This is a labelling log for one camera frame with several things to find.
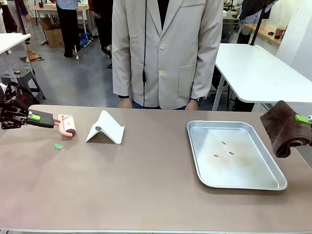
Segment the tray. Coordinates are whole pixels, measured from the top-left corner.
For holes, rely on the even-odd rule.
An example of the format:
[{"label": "tray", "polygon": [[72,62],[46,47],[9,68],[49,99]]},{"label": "tray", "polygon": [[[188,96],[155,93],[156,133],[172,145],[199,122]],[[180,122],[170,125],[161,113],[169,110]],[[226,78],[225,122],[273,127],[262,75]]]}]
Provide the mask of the tray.
[{"label": "tray", "polygon": [[287,188],[286,178],[251,125],[191,121],[187,131],[197,174],[205,185],[275,191]]}]

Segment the metal stand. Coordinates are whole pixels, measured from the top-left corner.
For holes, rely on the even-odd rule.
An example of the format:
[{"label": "metal stand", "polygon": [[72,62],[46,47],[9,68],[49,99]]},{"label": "metal stand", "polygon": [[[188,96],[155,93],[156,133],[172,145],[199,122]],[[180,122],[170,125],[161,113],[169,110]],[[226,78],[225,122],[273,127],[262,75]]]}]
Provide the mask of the metal stand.
[{"label": "metal stand", "polygon": [[107,111],[102,111],[98,118],[98,121],[93,124],[86,139],[86,142],[88,142],[97,133],[103,132],[115,144],[120,145],[122,142],[124,130],[125,126],[121,127],[119,123]]},{"label": "metal stand", "polygon": [[255,42],[255,40],[256,40],[256,38],[257,38],[259,29],[260,29],[260,26],[261,26],[261,23],[262,23],[264,14],[265,14],[265,9],[267,9],[267,5],[266,5],[266,4],[263,4],[263,6],[262,6],[262,11],[261,11],[261,15],[260,15],[260,19],[259,19],[259,22],[258,22],[257,27],[256,27],[256,29],[255,29],[255,32],[254,32],[254,35],[253,35],[252,43],[251,43],[250,45],[254,45],[254,42]]}]

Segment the black shirt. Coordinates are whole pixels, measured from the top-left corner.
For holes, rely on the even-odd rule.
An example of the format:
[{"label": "black shirt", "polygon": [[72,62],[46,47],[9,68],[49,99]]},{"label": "black shirt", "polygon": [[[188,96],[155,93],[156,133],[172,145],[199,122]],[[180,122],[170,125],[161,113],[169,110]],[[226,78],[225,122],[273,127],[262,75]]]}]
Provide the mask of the black shirt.
[{"label": "black shirt", "polygon": [[158,7],[159,7],[159,13],[160,13],[160,21],[161,21],[161,27],[164,27],[165,19],[167,15],[169,0],[158,0]]}]

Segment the black cable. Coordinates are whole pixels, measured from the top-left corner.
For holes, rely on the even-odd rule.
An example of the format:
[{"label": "black cable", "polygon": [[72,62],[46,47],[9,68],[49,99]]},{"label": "black cable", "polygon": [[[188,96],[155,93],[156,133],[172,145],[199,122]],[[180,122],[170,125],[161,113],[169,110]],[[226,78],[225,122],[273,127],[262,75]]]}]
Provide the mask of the black cable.
[{"label": "black cable", "polygon": [[252,29],[250,30],[250,33],[249,33],[249,34],[251,34],[251,33],[253,32],[254,24],[255,24],[255,21],[256,21],[257,18],[258,18],[258,14],[259,14],[259,11],[257,12],[257,15],[255,16],[255,19],[254,19],[254,22],[253,22],[253,27],[252,27]]},{"label": "black cable", "polygon": [[146,19],[147,19],[147,0],[145,0],[145,38],[144,38],[144,62],[143,62],[143,109],[145,108],[145,83],[146,83],[146,74],[145,74],[145,60],[146,60]]}]

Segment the green piece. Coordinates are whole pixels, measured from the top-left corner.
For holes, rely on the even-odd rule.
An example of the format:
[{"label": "green piece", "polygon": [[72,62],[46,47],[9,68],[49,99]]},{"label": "green piece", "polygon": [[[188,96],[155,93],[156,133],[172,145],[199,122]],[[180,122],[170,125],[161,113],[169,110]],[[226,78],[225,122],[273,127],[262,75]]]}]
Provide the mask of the green piece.
[{"label": "green piece", "polygon": [[36,115],[29,115],[28,119],[39,122],[41,117],[40,116],[36,116]]},{"label": "green piece", "polygon": [[296,119],[296,121],[298,121],[299,123],[305,123],[305,124],[307,124],[307,125],[312,125],[312,123],[309,122],[309,121],[307,120],[307,117],[305,117],[305,116],[295,115],[295,119]]},{"label": "green piece", "polygon": [[56,143],[56,144],[54,144],[54,148],[61,150],[61,149],[63,149],[63,146],[61,144]]}]

